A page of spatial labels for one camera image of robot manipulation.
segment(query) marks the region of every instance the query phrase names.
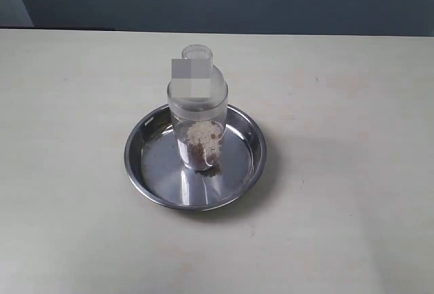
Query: tray rim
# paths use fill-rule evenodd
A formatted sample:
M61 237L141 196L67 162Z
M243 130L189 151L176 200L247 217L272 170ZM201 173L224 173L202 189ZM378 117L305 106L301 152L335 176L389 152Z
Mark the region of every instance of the tray rim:
M125 170L127 172L127 175L129 177L131 183L133 183L134 187L142 195L147 197L150 201L153 201L154 203L157 203L158 205L161 205L161 206L164 206L164 207L167 207L170 209L177 209L177 210L182 210L182 211L209 211L211 209L216 209L216 208L226 206L226 205L232 203L233 201L236 201L238 198L243 196L259 180L259 177L262 175L262 172L263 172L264 167L265 167L265 162L267 160L267 143L265 142L264 134L260 130L259 126L255 123L255 121L252 118L250 118L250 116L248 114L246 114L244 111L236 108L235 106L228 104L228 110L234 111L238 115L242 116L245 120L247 120L248 123L253 127L255 133L258 135L259 144L260 144L260 148L261 148L261 156L260 156L260 160L258 162L258 168L255 171L255 173L253 174L253 176L249 179L249 181L246 182L242 187L240 187L240 189L238 189L238 191L234 192L231 196L223 199L222 201L219 201L217 203L213 203L210 205L195 205L195 206L194 205L189 205L189 206L178 205L175 203L171 203L171 202L169 202L169 201L167 201L161 197L158 197L155 194L153 194L152 192L148 191L137 180L137 178L133 174L130 159L129 159L131 143L132 143L134 135L136 135L137 130L144 124L145 121L148 121L156 113L167 110L167 109L169 109L169 105L165 104L163 106L160 106L160 107L152 110L146 116L144 116L131 130L131 132L128 136L127 142L125 144L125 150L123 152L123 160L124 160L124 164L125 164Z

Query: metal tray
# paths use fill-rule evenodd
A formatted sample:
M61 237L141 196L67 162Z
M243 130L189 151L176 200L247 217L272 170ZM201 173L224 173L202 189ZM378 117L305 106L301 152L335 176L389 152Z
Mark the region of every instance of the metal tray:
M207 171L186 168L179 157L168 105L146 115L125 145L133 185L153 202L207 211L241 197L258 181L267 158L264 136L244 112L228 106L220 163Z

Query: table surface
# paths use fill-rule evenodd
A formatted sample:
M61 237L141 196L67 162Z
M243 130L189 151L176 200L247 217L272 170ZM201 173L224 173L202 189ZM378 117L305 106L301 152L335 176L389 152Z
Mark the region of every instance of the table surface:
M160 207L132 127L202 43L268 159ZM434 39L0 30L1 293L434 293Z

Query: clear plastic bottle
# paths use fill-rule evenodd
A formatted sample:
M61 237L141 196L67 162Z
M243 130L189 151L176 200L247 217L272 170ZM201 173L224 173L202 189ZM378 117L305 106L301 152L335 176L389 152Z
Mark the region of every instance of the clear plastic bottle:
M204 171L218 164L226 129L228 86L213 65L211 50L204 45L190 45L182 50L183 59L207 60L210 79L209 97L176 97L174 78L167 87L172 125L182 162L186 167Z

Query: stainless steel plate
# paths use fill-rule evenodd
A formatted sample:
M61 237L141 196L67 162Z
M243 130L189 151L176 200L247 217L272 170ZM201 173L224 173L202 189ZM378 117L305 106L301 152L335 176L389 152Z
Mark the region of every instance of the stainless steel plate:
M258 181L267 157L261 130L234 106L228 106L223 137L217 167L204 172L187 169L165 105L132 130L125 145L125 168L137 190L157 204L189 211L215 209L245 194Z

